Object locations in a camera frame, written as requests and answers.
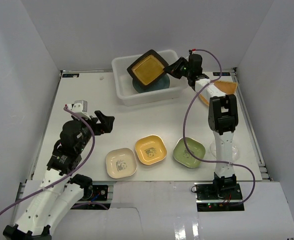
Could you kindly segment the black square yellow plate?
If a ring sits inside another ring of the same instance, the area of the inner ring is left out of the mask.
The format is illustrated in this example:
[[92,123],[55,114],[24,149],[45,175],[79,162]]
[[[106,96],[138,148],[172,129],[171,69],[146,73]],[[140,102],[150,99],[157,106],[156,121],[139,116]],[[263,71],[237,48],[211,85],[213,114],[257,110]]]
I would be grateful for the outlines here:
[[126,70],[140,87],[147,89],[156,84],[166,73],[168,62],[155,50],[150,49],[136,59]]

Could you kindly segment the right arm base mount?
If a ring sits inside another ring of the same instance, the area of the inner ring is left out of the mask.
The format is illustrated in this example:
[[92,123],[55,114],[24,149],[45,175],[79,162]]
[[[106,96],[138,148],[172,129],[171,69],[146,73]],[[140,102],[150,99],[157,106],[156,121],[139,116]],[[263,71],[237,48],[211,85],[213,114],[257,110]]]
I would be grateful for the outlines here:
[[243,195],[237,183],[234,189],[217,193],[213,184],[194,184],[190,188],[195,194],[199,213],[203,212],[242,212],[245,210]]

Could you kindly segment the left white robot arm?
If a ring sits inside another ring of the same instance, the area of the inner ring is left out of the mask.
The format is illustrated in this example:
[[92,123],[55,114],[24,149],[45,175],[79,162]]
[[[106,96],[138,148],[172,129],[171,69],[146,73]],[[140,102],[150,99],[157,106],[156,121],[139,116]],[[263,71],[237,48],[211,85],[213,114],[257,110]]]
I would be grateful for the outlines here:
[[62,126],[39,189],[30,195],[30,204],[13,225],[5,227],[3,235],[7,240],[52,239],[57,225],[75,203],[92,196],[92,179],[76,171],[86,162],[81,154],[88,142],[109,134],[115,117],[99,110],[95,116],[67,107],[64,110],[72,119]]

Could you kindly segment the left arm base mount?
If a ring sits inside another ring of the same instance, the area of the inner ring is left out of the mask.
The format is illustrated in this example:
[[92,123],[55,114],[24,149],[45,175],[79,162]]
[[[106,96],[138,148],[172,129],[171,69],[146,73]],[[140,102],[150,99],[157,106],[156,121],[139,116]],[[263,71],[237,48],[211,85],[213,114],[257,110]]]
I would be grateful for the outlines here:
[[73,205],[73,210],[108,210],[108,185],[92,184],[85,192],[84,196]]

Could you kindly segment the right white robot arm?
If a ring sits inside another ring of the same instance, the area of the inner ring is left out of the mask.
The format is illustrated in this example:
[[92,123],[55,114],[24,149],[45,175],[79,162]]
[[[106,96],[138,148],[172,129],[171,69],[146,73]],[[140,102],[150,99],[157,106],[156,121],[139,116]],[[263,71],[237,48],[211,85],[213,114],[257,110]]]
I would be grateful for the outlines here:
[[233,137],[239,123],[237,99],[226,94],[213,81],[204,77],[201,55],[189,51],[188,59],[180,57],[164,71],[176,79],[186,77],[188,85],[208,102],[208,125],[216,146],[216,166],[213,179],[213,195],[223,200],[236,187],[237,178],[233,162]]

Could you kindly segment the cream panda square dish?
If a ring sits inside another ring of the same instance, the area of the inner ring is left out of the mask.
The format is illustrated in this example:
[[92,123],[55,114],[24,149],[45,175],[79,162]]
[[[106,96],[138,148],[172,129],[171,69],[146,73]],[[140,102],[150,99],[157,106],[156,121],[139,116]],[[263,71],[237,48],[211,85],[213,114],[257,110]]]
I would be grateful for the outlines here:
[[113,179],[122,179],[134,175],[137,161],[134,152],[129,148],[110,151],[105,157],[107,174]]

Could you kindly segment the blue-grey round plate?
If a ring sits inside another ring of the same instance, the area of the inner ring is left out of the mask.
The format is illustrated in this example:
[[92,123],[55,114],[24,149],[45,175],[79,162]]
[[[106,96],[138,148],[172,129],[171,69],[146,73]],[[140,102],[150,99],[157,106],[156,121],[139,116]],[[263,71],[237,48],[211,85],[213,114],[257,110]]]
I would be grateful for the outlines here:
[[166,74],[157,83],[147,89],[143,89],[135,80],[132,80],[132,86],[139,94],[168,89],[170,87],[170,78]]

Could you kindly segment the green panda square dish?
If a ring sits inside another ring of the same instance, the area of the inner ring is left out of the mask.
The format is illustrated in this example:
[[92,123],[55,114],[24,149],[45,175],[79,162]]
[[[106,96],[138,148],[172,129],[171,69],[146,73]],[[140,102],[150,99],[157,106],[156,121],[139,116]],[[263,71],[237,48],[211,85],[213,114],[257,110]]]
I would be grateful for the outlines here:
[[189,150],[187,150],[183,138],[177,142],[175,148],[173,149],[173,158],[187,168],[198,168],[201,161],[194,158],[194,156],[199,159],[203,159],[206,154],[206,149],[200,142],[190,137],[186,137],[186,144]]

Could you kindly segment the yellow panda square dish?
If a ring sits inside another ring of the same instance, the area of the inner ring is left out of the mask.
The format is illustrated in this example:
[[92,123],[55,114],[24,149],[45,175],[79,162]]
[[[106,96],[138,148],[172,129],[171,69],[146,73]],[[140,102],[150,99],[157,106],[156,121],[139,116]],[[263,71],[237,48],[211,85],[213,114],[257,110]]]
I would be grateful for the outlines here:
[[165,144],[158,135],[139,139],[134,148],[139,161],[148,166],[163,161],[167,156]]

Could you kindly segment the orange fan-shaped plate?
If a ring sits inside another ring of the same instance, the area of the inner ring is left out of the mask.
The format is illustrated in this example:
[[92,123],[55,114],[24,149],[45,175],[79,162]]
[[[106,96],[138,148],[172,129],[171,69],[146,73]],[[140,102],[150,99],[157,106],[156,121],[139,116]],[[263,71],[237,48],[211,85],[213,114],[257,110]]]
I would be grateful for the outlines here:
[[212,89],[212,86],[215,86],[219,91],[224,92],[226,95],[231,95],[235,94],[238,84],[236,82],[229,82],[229,81],[222,81],[222,80],[217,80],[211,85],[209,85],[205,90],[203,90],[199,94],[199,99],[206,105],[209,106],[209,95],[208,95],[208,90]]

